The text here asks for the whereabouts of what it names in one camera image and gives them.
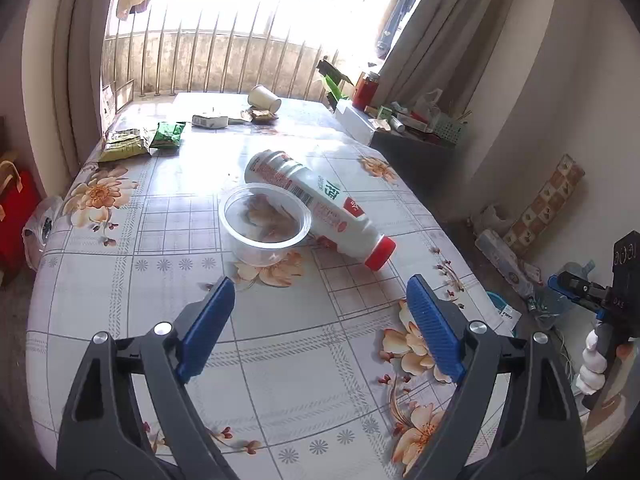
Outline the white gloved right hand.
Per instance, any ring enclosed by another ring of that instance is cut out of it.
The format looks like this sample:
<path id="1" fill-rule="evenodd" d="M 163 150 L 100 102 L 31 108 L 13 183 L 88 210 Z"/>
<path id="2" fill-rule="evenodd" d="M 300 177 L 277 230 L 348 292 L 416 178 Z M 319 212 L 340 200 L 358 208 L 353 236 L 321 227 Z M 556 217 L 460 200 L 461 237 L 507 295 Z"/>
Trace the white gloved right hand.
<path id="1" fill-rule="evenodd" d="M 598 334 L 592 330 L 586 337 L 585 349 L 582 352 L 582 366 L 575 380 L 576 387 L 585 396 L 592 396 L 605 386 L 605 371 L 608 369 L 608 362 L 606 362 L 604 355 L 597 350 L 598 342 Z M 634 339 L 617 347 L 616 359 L 620 361 L 620 370 L 610 389 L 611 396 L 620 393 L 625 387 L 636 355 L 636 341 Z"/>

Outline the right forearm white sleeve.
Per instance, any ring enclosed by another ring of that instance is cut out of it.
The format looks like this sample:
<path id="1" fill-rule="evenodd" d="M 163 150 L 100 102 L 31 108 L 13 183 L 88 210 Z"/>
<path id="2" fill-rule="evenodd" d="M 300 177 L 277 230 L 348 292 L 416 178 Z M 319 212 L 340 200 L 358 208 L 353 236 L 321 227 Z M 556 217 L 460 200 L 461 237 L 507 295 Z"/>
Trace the right forearm white sleeve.
<path id="1" fill-rule="evenodd" d="M 588 468 L 593 467 L 597 461 L 608 452 L 608 449 L 613 445 L 616 438 L 626 426 L 626 423 L 630 419 L 631 412 L 639 404 L 638 343 L 639 341 L 636 340 L 637 355 L 623 390 L 615 396 L 611 396 L 610 390 L 608 390 L 608 394 L 602 396 L 603 401 L 600 406 L 598 408 L 590 408 L 588 417 L 582 423 Z M 615 359 L 614 364 L 620 367 L 620 361 L 618 359 Z M 612 373 L 614 380 L 617 373 L 618 371 Z M 582 400 L 590 400 L 597 393 L 592 396 L 584 395 Z"/>

